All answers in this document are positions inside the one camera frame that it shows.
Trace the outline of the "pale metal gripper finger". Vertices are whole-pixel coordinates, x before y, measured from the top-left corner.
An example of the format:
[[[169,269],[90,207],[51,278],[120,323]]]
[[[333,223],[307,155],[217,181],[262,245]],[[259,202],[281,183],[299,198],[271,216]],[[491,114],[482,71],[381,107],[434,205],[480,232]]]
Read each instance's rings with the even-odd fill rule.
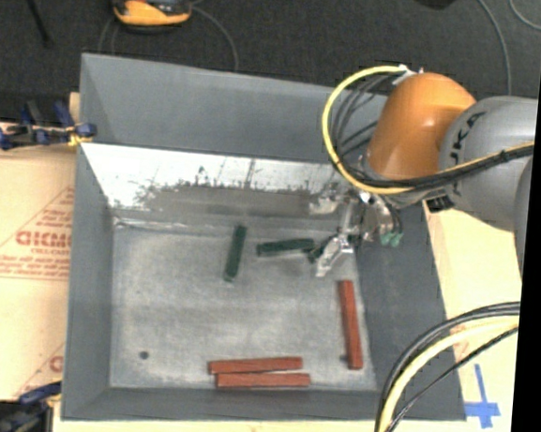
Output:
[[[312,259],[314,262],[333,263],[337,259],[339,251],[340,238],[334,235],[317,244],[312,250]]]
[[[353,248],[350,244],[345,242],[340,242],[340,251],[337,259],[333,263],[322,263],[320,261],[317,261],[315,263],[315,276],[316,277],[325,277],[327,273],[331,271],[331,269],[335,266],[336,262],[339,261],[342,257],[345,257],[347,255],[350,255],[353,253]]]

